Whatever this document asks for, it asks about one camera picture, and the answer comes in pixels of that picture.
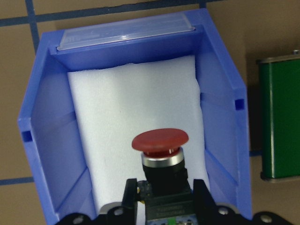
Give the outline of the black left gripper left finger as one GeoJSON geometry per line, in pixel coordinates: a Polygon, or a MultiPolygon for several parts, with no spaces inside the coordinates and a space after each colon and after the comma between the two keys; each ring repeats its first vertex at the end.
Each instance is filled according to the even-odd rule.
{"type": "Polygon", "coordinates": [[[128,209],[137,208],[137,179],[127,179],[122,198],[122,206],[128,209]]]}

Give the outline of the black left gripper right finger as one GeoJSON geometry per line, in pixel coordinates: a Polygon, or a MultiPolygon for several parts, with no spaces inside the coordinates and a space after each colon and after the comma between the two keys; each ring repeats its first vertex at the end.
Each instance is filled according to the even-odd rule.
{"type": "Polygon", "coordinates": [[[216,209],[217,207],[202,179],[194,179],[193,181],[193,199],[195,209],[216,209]]]}

